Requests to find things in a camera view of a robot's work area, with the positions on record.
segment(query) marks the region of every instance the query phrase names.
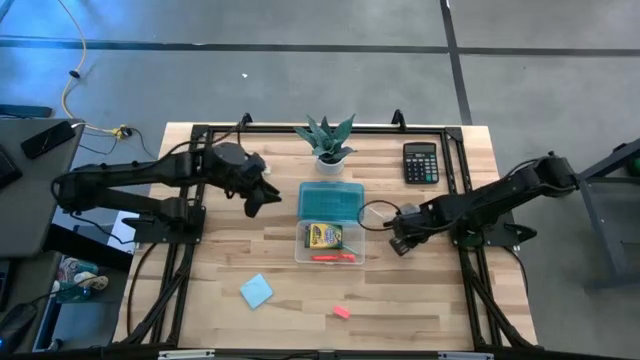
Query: succulent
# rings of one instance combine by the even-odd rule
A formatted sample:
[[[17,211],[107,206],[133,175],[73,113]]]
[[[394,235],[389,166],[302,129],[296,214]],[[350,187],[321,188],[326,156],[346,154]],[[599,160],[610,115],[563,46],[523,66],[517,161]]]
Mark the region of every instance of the succulent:
[[[301,127],[294,127],[293,130],[311,144],[313,147],[313,155],[316,155],[327,164],[335,164],[355,151],[348,146],[342,147],[342,144],[347,140],[349,134],[351,134],[353,118],[355,117],[356,114],[351,115],[350,118],[340,123],[332,132],[326,116],[322,118],[322,123],[318,126],[318,123],[316,123],[311,116],[307,115],[311,132],[307,132]]]

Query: blue sticky note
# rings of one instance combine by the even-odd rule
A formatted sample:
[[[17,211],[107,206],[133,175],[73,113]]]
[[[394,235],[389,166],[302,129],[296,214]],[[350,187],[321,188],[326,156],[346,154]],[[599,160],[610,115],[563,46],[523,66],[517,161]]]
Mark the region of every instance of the blue sticky note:
[[[240,292],[249,306],[251,306],[251,309],[257,308],[273,295],[273,290],[271,290],[262,274],[254,276],[253,279],[242,285]]]

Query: white pot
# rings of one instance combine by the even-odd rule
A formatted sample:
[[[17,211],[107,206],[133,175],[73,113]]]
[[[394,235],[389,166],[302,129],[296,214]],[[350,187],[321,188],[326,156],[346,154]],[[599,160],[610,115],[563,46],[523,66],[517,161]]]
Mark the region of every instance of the white pot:
[[[345,158],[342,158],[342,160],[338,161],[335,164],[327,164],[326,162],[318,158],[316,160],[316,169],[320,174],[324,174],[324,175],[340,174],[342,170],[344,170],[344,159]]]

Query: pink eraser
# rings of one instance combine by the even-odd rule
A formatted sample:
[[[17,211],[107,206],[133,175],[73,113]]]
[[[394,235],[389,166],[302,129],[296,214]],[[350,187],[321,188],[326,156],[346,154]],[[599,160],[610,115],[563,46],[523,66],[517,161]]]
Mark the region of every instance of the pink eraser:
[[[349,316],[351,316],[351,314],[349,313],[349,310],[338,305],[333,307],[333,313],[344,319],[348,319]]]

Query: yellow cable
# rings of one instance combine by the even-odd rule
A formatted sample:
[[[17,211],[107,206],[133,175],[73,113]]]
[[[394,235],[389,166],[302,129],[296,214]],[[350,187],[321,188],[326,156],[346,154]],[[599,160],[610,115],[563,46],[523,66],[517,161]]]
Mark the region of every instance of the yellow cable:
[[[58,2],[60,3],[60,5],[64,9],[64,11],[66,11],[66,13],[69,15],[69,17],[71,18],[71,21],[73,21],[73,24],[76,26],[76,29],[78,29],[78,34],[80,35],[80,40],[82,40],[82,58],[80,59],[80,63],[78,63],[78,66],[76,66],[76,68],[74,69],[75,72],[79,73],[80,69],[82,68],[82,65],[84,64],[85,59],[87,58],[87,40],[84,37],[84,33],[82,32],[82,29],[80,28],[80,25],[78,24],[76,19],[71,14],[71,11],[69,11],[69,9],[64,4],[64,2],[62,2],[62,0],[58,0]],[[62,96],[60,98],[60,103],[62,104],[62,109],[64,110],[64,112],[67,114],[67,116],[70,119],[73,119],[74,116],[71,113],[71,111],[69,110],[69,108],[67,108],[67,96],[69,95],[69,88],[71,87],[71,82],[73,81],[73,79],[74,79],[74,77],[71,76],[71,74],[69,74],[69,80],[67,81],[67,85],[65,85],[64,90],[62,90]],[[84,124],[85,127],[89,128],[89,129],[92,129],[92,130],[102,131],[102,132],[106,132],[108,134],[115,135],[113,130],[103,129],[103,128],[91,125],[89,123],[86,123],[86,122],[85,123],[74,124],[75,126],[73,126],[73,127],[76,127],[76,126],[81,125],[81,124]]]

